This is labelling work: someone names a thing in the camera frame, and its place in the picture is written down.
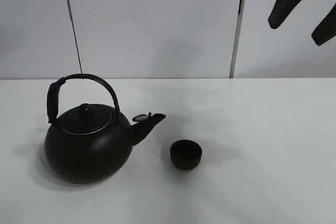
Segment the small black teacup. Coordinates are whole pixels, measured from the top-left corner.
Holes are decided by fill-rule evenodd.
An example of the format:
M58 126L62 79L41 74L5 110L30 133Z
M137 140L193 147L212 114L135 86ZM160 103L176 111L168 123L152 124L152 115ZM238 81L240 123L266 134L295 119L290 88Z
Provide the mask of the small black teacup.
M193 170L202 158L201 146L192 140L178 140L170 146L170 160L181 170Z

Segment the black round teapot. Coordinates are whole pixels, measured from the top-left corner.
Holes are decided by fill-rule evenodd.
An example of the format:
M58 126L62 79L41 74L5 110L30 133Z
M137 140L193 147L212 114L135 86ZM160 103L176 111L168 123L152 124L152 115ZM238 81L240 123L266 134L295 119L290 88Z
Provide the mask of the black round teapot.
M111 95L113 106L83 103L59 114L60 88L70 79L101 84ZM71 74L53 82L46 106L50 124L44 140L46 160L59 177L74 184L91 184L112 176L126 163L133 147L166 118L161 113L140 114L130 124L112 86L88 73Z

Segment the grey wall panel strip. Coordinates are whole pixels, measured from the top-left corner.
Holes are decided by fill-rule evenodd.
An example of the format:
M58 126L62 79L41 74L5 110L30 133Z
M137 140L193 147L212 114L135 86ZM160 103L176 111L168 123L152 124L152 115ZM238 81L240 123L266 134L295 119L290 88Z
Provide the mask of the grey wall panel strip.
M237 52L238 52L239 39L240 39L240 33L241 33L241 28L242 28L241 26L243 22L244 5L245 5L245 0L239 0L237 22L236 22L236 29L235 29L235 36L234 36L234 44L233 44L232 58L231 58L230 70L229 70L230 79L234 78L234 74L235 74Z

